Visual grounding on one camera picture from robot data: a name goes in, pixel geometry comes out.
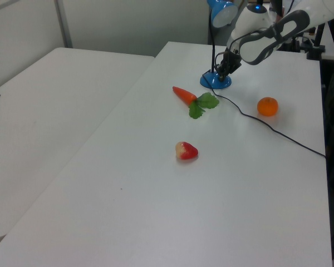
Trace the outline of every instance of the power cord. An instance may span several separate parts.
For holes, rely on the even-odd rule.
[[[287,14],[291,11],[292,6],[293,6],[293,3],[294,3],[294,0],[292,0],[292,3],[291,3],[291,5],[289,6],[289,9],[288,9],[288,11],[287,11]]]
[[[309,147],[307,147],[307,146],[305,146],[305,145],[303,145],[303,144],[297,142],[296,140],[294,140],[294,139],[288,137],[287,135],[285,135],[285,134],[283,134],[283,133],[281,133],[281,132],[275,130],[274,128],[272,128],[272,126],[271,126],[270,124],[264,122],[263,120],[260,120],[259,118],[256,118],[256,117],[254,117],[254,116],[245,114],[244,112],[241,111],[241,109],[239,108],[239,106],[236,105],[236,104],[235,104],[233,101],[231,101],[229,98],[227,98],[227,97],[225,97],[225,96],[221,96],[221,95],[216,94],[215,91],[214,91],[214,89],[212,88],[212,85],[208,82],[207,78],[205,77],[205,74],[206,74],[206,73],[202,74],[202,76],[203,76],[203,78],[205,79],[205,81],[207,82],[207,84],[209,85],[209,87],[210,87],[211,91],[213,92],[213,94],[214,94],[215,96],[218,96],[218,97],[221,97],[221,98],[223,98],[223,99],[228,100],[230,103],[232,103],[232,104],[239,110],[239,112],[240,112],[243,116],[245,116],[245,117],[249,117],[249,118],[252,118],[252,119],[254,119],[254,120],[256,120],[256,121],[261,122],[262,124],[264,124],[264,125],[266,125],[268,128],[270,128],[273,132],[275,132],[275,133],[277,133],[277,134],[279,134],[279,135],[281,135],[281,136],[283,136],[283,137],[289,139],[290,141],[296,143],[297,145],[299,145],[299,146],[301,146],[301,147],[304,147],[305,149],[308,149],[309,151],[311,151],[311,152],[313,152],[313,153],[315,153],[315,154],[317,154],[317,155],[320,155],[320,156],[326,158],[326,156],[325,156],[324,154],[321,154],[321,153],[319,153],[319,152],[317,152],[317,151],[315,151],[315,150],[313,150],[313,149],[311,149],[311,148],[309,148]]]

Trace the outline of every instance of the white wall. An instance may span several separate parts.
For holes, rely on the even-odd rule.
[[[73,48],[156,56],[208,41],[206,0],[60,0]]]
[[[63,46],[53,0],[19,0],[0,9],[0,86]]]

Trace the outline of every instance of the green leaf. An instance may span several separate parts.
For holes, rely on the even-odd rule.
[[[203,110],[200,106],[198,106],[197,103],[195,103],[195,101],[189,105],[190,117],[199,118],[203,115],[203,112],[205,112],[205,110]]]
[[[219,100],[211,93],[204,93],[197,98],[197,105],[203,108],[215,108]]]

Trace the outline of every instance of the fake vegetable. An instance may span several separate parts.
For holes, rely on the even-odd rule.
[[[211,93],[204,93],[200,97],[196,97],[191,92],[182,88],[173,86],[173,92],[189,107],[189,116],[197,119],[203,115],[203,108],[215,108],[219,104],[219,100]]]

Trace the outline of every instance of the fake fruit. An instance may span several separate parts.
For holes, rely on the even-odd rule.
[[[273,116],[278,111],[277,100],[272,97],[264,97],[258,101],[257,110],[263,116]]]
[[[198,149],[187,142],[176,144],[176,156],[181,160],[190,160],[198,156]]]
[[[215,108],[219,104],[219,100],[211,93],[204,93],[200,97],[196,97],[191,92],[182,88],[173,86],[173,92],[183,100],[189,107],[189,116],[196,119],[205,112],[202,108]]]

